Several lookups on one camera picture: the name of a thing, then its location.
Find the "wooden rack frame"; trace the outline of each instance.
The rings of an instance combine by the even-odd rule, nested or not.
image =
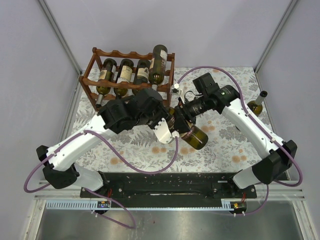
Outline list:
[[[92,81],[88,78],[89,73],[90,73],[93,65],[95,64],[95,62],[97,63],[97,65],[101,71],[103,63],[102,63],[100,57],[151,60],[152,59],[151,52],[147,55],[140,55],[135,51],[132,51],[128,54],[124,54],[124,53],[119,52],[118,50],[113,50],[112,52],[105,52],[105,51],[102,51],[101,49],[97,49],[96,47],[94,47],[92,49],[92,52],[93,52],[93,55],[92,55],[91,60],[88,64],[88,67],[86,68],[84,75],[79,77],[79,82],[80,82],[84,92],[86,93],[88,99],[90,100],[93,108],[96,111],[98,111],[98,109],[96,107],[96,99],[98,98],[98,95],[96,93],[92,92],[90,90],[89,86],[123,88],[123,89],[137,89],[137,90],[141,90],[144,88],[151,88],[150,83],[142,83],[140,85],[133,85],[132,83],[128,83],[128,82],[114,83],[114,82],[110,82],[107,80],[97,82],[97,81]],[[175,54],[174,53],[167,55],[167,62],[171,62],[171,67],[170,67],[170,70],[165,71],[164,75],[169,76],[169,81],[167,84],[159,85],[157,87],[158,92],[166,93],[166,99],[163,100],[164,106],[170,106],[170,103],[171,103],[170,89],[174,83],[174,71],[175,71]],[[132,73],[133,74],[136,73],[135,67],[133,68]],[[104,100],[113,100],[115,98],[116,98],[116,96],[114,96],[112,94],[108,94],[108,95],[104,96],[103,99]]]

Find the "white wall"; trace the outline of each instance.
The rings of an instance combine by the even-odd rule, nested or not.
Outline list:
[[[300,1],[258,76],[277,133],[298,146],[295,159],[320,235],[320,1]]]
[[[37,1],[0,1],[0,23],[0,239],[17,240],[33,198],[24,181],[36,148],[58,141],[77,74]]]
[[[176,53],[177,67],[255,66],[290,0],[46,0],[85,69],[92,47]]]

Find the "floral tablecloth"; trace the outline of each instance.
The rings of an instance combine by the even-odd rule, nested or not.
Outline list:
[[[175,68],[175,82],[190,69]],[[238,81],[246,103],[258,96],[260,89],[252,67],[224,67],[223,69]],[[224,73],[218,70],[198,69],[187,75],[181,82],[184,90],[192,90],[197,93],[192,80],[208,72],[220,87],[224,85],[236,87]],[[99,69],[92,69],[89,78],[97,81],[98,76]],[[186,97],[191,99],[193,95],[188,93]],[[173,97],[171,106],[177,103],[177,97]],[[94,114],[95,110],[83,92],[72,133],[88,122]],[[265,108],[260,119],[271,129]],[[237,172],[259,161],[260,158],[253,145],[229,120],[217,112],[208,111],[197,117],[196,125],[208,135],[208,143],[203,149],[195,150],[179,139],[178,156],[167,172]],[[137,126],[132,130],[123,131],[112,137],[109,142],[135,167],[150,172],[165,167],[175,152],[174,141],[170,144],[160,143],[147,126]],[[77,163],[94,171],[133,172],[104,143],[92,148],[80,157]]]

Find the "green wine bottle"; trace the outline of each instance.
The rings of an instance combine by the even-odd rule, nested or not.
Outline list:
[[[140,59],[136,66],[135,75],[133,79],[134,85],[140,85],[142,83],[148,83],[149,80],[149,68],[150,62],[148,60]],[[132,89],[132,93],[136,95],[139,90]]]
[[[266,98],[268,93],[266,91],[260,92],[259,96],[256,98],[256,100],[248,102],[248,107],[251,109],[251,111],[258,117],[264,107],[262,106],[262,102]]]
[[[117,69],[117,62],[115,60],[111,58],[107,58],[106,60],[104,60],[98,82],[101,82],[103,80],[112,82],[116,73],[116,69]],[[104,96],[110,92],[110,87],[96,86],[96,91],[99,94],[95,102],[95,106],[97,108],[101,108],[102,100],[104,99]]]
[[[119,84],[121,82],[130,83],[132,71],[134,68],[134,62],[130,59],[123,59],[120,63],[120,68],[118,71],[118,75],[116,76],[116,83]],[[123,97],[128,93],[127,88],[114,88],[114,93],[118,97]]]
[[[175,109],[173,107],[166,107],[169,114],[172,115],[172,117],[167,121],[168,128],[170,132],[174,131],[174,125],[175,125]],[[189,125],[189,131],[180,133],[180,137],[182,140],[184,140],[187,144],[189,144],[191,147],[193,147],[196,150],[202,149],[208,142],[208,135],[205,134],[200,128],[198,128],[196,125],[193,125],[192,123],[188,122]]]
[[[159,85],[164,81],[167,57],[168,50],[165,46],[157,45],[153,48],[149,71],[149,81],[152,85]]]

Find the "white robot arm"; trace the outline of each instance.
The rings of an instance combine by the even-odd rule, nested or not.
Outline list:
[[[230,179],[236,187],[244,189],[259,182],[269,184],[290,168],[291,161],[249,119],[242,108],[239,93],[232,86],[227,85],[219,88],[209,73],[198,77],[193,83],[202,96],[193,101],[180,99],[178,106],[175,107],[174,129],[178,132],[182,131],[181,123],[186,120],[195,124],[196,116],[208,110],[217,111],[236,125],[253,144],[262,159],[257,164],[236,173]],[[162,97],[151,88],[145,88],[129,99],[111,100],[83,128],[64,141],[52,147],[40,146],[37,149],[40,160],[50,154],[54,155],[43,169],[44,176],[57,189],[73,184],[96,191],[104,185],[101,174],[75,163],[80,156],[101,141],[94,135],[86,134],[86,130],[94,131],[108,139],[123,130],[132,129],[134,126],[148,125],[153,129],[159,141],[165,144],[172,139],[167,125],[167,121],[171,117],[162,104]],[[292,140],[284,142],[256,116],[254,118],[274,140],[282,143],[282,146],[294,157],[297,145]],[[78,137],[57,152],[60,146],[75,136]]]

